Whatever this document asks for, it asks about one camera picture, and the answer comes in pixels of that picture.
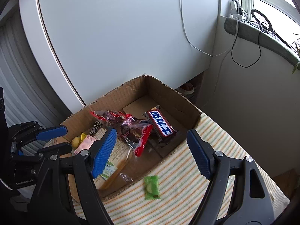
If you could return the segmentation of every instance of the striped fabric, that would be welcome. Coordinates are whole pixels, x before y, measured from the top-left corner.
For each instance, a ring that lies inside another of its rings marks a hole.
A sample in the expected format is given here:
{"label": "striped fabric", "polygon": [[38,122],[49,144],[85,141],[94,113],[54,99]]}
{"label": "striped fabric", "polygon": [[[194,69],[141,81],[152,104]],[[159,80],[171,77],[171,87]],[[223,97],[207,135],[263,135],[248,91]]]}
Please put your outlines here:
{"label": "striped fabric", "polygon": [[[207,115],[202,114],[201,123],[196,130],[215,150],[221,150],[233,158],[243,159],[247,156],[239,144]],[[266,172],[261,167],[258,168],[267,185],[277,217],[288,205],[289,199]],[[200,174],[186,142],[149,175],[159,176],[161,199],[145,200],[143,180],[140,180],[116,197],[104,202],[114,224],[188,224],[209,182]],[[234,176],[230,176],[218,218],[226,215],[233,184]],[[85,218],[81,205],[74,201],[74,207],[77,216]]]}

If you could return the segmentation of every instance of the pink packet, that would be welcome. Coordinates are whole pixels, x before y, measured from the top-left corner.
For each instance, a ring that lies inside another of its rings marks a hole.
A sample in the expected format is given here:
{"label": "pink packet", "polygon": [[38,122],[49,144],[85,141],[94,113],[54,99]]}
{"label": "pink packet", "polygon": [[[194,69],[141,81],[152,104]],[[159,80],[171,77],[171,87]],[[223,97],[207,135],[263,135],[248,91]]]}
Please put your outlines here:
{"label": "pink packet", "polygon": [[88,134],[78,148],[74,151],[74,154],[77,155],[82,150],[88,150],[95,140],[97,139]]}

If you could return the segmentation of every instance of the green candy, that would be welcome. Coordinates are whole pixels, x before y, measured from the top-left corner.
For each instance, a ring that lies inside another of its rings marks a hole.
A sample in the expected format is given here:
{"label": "green candy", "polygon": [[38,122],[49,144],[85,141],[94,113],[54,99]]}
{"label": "green candy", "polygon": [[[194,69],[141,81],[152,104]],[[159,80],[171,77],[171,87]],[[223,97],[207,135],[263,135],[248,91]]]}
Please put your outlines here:
{"label": "green candy", "polygon": [[146,200],[156,200],[160,199],[158,190],[158,176],[147,176],[145,181],[145,199]]}

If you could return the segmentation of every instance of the green plant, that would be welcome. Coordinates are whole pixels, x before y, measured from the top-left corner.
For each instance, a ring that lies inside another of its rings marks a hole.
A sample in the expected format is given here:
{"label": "green plant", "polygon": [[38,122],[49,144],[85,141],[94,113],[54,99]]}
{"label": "green plant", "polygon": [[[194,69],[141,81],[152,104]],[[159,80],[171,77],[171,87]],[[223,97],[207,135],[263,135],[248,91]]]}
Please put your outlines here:
{"label": "green plant", "polygon": [[[295,44],[295,49],[298,53],[298,57],[300,59],[300,43],[299,43],[300,38],[298,38],[296,41],[293,42],[293,44]],[[296,71],[296,69],[298,68],[298,66],[300,65],[300,62],[297,62],[296,65],[293,68],[293,72],[294,73]]]}

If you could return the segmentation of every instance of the window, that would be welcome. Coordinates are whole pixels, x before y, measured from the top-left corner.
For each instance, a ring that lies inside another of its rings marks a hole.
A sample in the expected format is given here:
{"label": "window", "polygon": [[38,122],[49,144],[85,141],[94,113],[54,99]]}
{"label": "window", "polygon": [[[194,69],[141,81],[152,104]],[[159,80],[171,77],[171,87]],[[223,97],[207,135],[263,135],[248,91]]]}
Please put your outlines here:
{"label": "window", "polygon": [[300,34],[300,14],[292,0],[241,0],[241,6],[252,21],[251,9],[261,11],[271,22],[275,31],[289,44]]}

